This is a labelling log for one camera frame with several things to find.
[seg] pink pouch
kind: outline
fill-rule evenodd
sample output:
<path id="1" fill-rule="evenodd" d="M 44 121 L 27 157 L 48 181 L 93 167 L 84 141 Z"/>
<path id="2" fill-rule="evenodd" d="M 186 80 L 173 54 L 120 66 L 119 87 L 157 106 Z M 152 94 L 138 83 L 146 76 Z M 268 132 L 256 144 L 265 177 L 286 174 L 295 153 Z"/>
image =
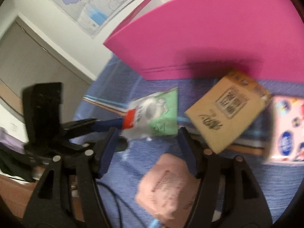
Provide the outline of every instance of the pink pouch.
<path id="1" fill-rule="evenodd" d="M 182 228 L 191 211 L 199 187 L 186 162 L 163 154 L 142 178 L 135 200 L 168 227 Z"/>

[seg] brown tissue package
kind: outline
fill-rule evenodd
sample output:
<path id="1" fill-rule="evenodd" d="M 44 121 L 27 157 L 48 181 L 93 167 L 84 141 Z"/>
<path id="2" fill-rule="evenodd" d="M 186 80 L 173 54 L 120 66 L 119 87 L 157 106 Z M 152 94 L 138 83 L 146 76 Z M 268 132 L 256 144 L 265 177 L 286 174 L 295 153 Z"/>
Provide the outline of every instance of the brown tissue package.
<path id="1" fill-rule="evenodd" d="M 229 146 L 263 111 L 270 92 L 233 70 L 190 107 L 186 114 L 215 152 Z"/>

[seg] blue oval logo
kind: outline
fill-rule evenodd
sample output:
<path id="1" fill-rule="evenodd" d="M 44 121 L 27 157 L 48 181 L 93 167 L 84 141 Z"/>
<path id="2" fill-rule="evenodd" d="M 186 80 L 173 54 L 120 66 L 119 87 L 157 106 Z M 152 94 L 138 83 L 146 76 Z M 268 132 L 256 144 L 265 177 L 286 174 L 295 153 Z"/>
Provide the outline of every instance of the blue oval logo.
<path id="1" fill-rule="evenodd" d="M 279 150 L 282 155 L 288 156 L 292 151 L 292 134 L 285 131 L 279 140 Z"/>

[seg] pink tissue package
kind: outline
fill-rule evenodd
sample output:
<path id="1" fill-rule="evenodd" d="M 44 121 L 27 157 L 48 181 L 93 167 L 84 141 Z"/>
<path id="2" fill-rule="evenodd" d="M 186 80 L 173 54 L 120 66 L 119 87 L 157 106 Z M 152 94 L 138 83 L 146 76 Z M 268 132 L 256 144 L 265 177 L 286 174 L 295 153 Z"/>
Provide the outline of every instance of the pink tissue package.
<path id="1" fill-rule="evenodd" d="M 266 163 L 304 164 L 304 98 L 274 96 L 273 134 Z"/>

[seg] black logo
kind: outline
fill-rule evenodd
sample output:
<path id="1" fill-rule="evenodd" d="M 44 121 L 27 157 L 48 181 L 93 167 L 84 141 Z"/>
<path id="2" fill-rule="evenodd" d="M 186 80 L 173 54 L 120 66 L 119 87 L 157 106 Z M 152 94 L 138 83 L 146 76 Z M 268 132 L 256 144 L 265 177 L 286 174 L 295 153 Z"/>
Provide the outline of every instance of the black logo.
<path id="1" fill-rule="evenodd" d="M 222 122 L 214 119 L 215 115 L 200 115 L 200 118 L 204 125 L 206 125 L 209 129 L 219 130 L 221 128 Z"/>

